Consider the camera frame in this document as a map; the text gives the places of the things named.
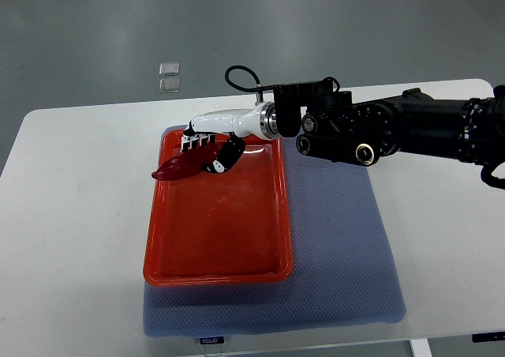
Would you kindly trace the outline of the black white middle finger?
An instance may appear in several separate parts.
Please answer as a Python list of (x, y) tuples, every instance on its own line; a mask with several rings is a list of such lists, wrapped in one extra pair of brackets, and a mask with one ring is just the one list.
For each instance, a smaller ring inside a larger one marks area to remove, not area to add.
[(199, 136), (199, 146), (204, 147), (208, 143), (208, 136), (207, 134), (201, 134)]

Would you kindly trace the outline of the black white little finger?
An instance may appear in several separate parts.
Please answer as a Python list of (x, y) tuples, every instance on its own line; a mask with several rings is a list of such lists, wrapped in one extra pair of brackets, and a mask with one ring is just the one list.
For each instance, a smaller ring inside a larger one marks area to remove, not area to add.
[(182, 136), (181, 137), (181, 152), (186, 152), (190, 149), (190, 137)]

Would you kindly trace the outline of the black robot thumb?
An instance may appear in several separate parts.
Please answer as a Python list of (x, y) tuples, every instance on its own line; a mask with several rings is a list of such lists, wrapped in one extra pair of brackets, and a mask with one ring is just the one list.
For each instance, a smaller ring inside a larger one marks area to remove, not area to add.
[(232, 134), (222, 145), (215, 141), (204, 148), (203, 171), (212, 174), (228, 172), (240, 159), (245, 151), (242, 138)]

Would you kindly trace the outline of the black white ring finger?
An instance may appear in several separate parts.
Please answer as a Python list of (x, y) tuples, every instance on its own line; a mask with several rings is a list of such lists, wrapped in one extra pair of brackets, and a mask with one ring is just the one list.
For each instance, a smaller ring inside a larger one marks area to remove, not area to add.
[(190, 148), (197, 148), (200, 143), (200, 136), (197, 134), (195, 136), (191, 136), (190, 140)]

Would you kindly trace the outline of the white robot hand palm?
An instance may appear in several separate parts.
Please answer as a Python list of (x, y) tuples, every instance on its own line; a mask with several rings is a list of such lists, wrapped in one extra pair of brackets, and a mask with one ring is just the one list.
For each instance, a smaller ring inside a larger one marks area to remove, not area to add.
[(184, 135), (192, 137), (197, 134), (234, 133), (238, 137), (254, 135), (262, 138), (260, 112), (261, 110), (256, 109), (231, 109), (197, 115), (190, 120)]

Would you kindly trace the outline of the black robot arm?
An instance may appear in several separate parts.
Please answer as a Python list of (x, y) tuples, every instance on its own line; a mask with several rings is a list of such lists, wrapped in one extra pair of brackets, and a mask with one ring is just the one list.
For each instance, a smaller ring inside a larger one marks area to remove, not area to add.
[(245, 150), (244, 139), (293, 137), (303, 156), (368, 167), (395, 152), (437, 156), (482, 167), (481, 180), (503, 188), (494, 170), (504, 162), (504, 87), (486, 99), (435, 100), (419, 88), (399, 96), (355, 103), (333, 77), (272, 85), (274, 99), (247, 110), (225, 110), (193, 118), (181, 150), (204, 147), (217, 135), (228, 140), (204, 166), (230, 170)]

